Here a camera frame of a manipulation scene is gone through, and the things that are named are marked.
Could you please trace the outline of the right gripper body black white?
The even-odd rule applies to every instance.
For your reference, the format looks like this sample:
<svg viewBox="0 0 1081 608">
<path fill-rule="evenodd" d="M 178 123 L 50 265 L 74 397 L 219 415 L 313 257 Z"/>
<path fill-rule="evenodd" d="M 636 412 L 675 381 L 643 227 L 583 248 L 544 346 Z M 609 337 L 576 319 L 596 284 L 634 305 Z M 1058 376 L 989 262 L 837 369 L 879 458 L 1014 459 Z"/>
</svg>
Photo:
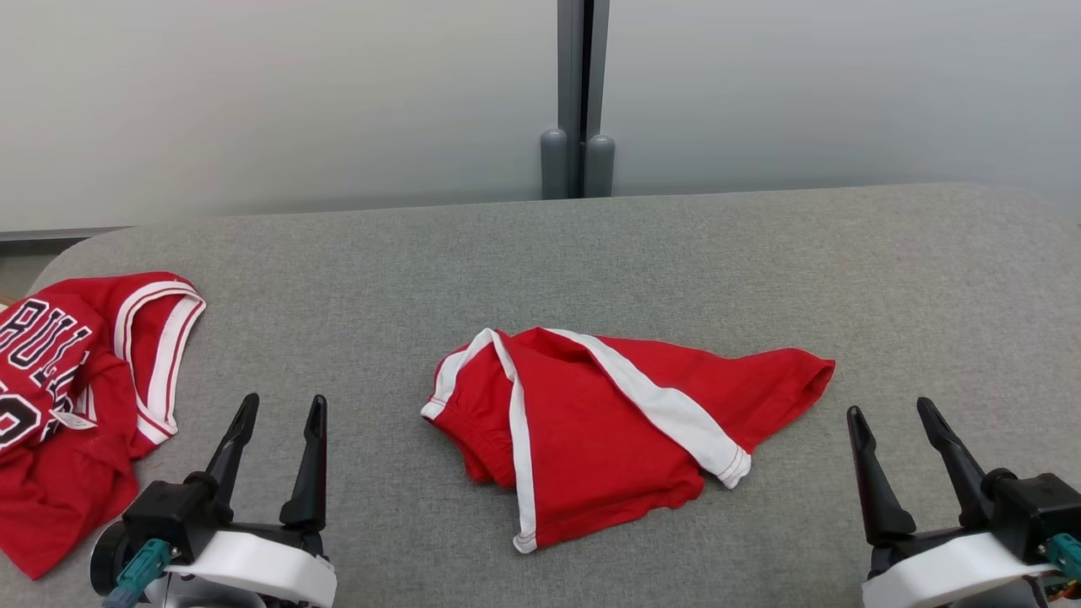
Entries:
<svg viewBox="0 0 1081 608">
<path fill-rule="evenodd" d="M 865 607 L 1077 607 L 1078 490 L 1050 473 L 991 472 L 985 528 L 945 529 L 872 553 Z"/>
</svg>

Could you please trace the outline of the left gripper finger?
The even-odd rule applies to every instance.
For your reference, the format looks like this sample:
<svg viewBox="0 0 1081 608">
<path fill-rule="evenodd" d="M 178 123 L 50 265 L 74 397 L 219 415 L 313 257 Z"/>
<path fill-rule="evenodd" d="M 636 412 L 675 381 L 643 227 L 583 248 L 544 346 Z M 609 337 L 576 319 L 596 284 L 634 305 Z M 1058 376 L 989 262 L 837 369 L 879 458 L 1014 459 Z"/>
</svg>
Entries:
<svg viewBox="0 0 1081 608">
<path fill-rule="evenodd" d="M 258 393 L 246 394 L 236 411 L 231 424 L 221 438 L 219 447 L 206 466 L 206 474 L 216 484 L 214 499 L 225 508 L 231 507 L 236 474 L 246 444 L 250 442 L 258 418 Z"/>
<path fill-rule="evenodd" d="M 328 404 L 313 396 L 302 429 L 305 440 L 292 495 L 280 510 L 280 523 L 290 529 L 324 529 L 326 524 Z"/>
</svg>

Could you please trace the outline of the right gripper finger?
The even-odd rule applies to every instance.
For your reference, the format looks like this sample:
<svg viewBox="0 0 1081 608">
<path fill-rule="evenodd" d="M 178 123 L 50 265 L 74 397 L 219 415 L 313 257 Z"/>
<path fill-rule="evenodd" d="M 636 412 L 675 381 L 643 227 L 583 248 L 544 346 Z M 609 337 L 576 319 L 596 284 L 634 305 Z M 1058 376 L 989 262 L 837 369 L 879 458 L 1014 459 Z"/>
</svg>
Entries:
<svg viewBox="0 0 1081 608">
<path fill-rule="evenodd" d="M 916 412 L 926 432 L 929 442 L 942 457 L 961 512 L 959 524 L 965 529 L 985 528 L 995 504 L 983 492 L 985 472 L 967 447 L 956 435 L 931 398 L 916 400 Z"/>
<path fill-rule="evenodd" d="M 877 440 L 860 407 L 848 409 L 850 452 L 860 494 L 862 527 L 870 546 L 886 546 L 915 536 L 915 517 L 902 508 L 876 454 Z"/>
</svg>

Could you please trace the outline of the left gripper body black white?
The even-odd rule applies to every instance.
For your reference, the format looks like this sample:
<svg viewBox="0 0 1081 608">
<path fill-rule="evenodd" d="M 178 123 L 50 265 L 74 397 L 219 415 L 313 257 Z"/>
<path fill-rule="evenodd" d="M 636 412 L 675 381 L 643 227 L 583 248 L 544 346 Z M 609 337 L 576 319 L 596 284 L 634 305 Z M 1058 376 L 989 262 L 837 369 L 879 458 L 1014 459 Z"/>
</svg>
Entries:
<svg viewBox="0 0 1081 608">
<path fill-rule="evenodd" d="M 208 477 L 151 483 L 91 553 L 105 607 L 331 607 L 322 529 L 231 523 Z"/>
</svg>

